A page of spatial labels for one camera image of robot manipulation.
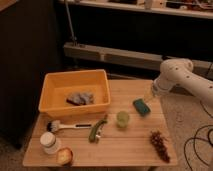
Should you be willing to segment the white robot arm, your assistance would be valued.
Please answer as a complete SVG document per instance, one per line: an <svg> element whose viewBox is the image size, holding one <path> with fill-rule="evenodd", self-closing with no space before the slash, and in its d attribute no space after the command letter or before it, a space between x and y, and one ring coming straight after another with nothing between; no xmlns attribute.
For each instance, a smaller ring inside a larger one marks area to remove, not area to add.
<svg viewBox="0 0 213 171"><path fill-rule="evenodd" d="M200 100L204 110L213 117L213 81L193 73L193 62L189 59L168 59L160 64L160 74L145 91L148 102L162 96L180 85Z"/></svg>

